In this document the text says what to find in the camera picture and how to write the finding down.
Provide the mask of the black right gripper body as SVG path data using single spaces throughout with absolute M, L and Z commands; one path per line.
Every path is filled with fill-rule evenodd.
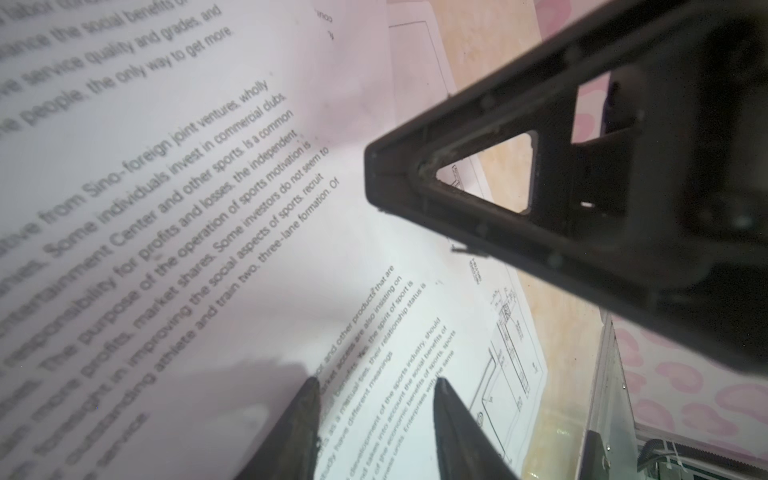
M 628 315 L 744 372 L 767 368 L 767 5 L 610 1 L 569 30 L 569 70 L 609 72 L 615 240 Z

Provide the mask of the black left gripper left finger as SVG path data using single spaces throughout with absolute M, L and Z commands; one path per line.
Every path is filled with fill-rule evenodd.
M 319 380 L 309 377 L 235 479 L 313 479 L 320 415 Z

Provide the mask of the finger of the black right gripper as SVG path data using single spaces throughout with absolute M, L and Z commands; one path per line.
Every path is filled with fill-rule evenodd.
M 570 72 L 571 26 L 371 143 L 365 193 L 652 330 L 625 310 L 638 294 L 622 294 L 626 279 L 602 263 L 620 228 L 606 186 L 623 171 L 619 141 L 601 138 L 611 75 Z

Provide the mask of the white text sheet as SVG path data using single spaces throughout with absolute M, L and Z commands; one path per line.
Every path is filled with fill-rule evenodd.
M 1 5 L 1 475 L 229 479 L 349 308 L 383 1 Z

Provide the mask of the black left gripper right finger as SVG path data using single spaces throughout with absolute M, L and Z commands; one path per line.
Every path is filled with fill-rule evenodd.
M 518 479 L 443 377 L 435 383 L 433 421 L 441 479 Z

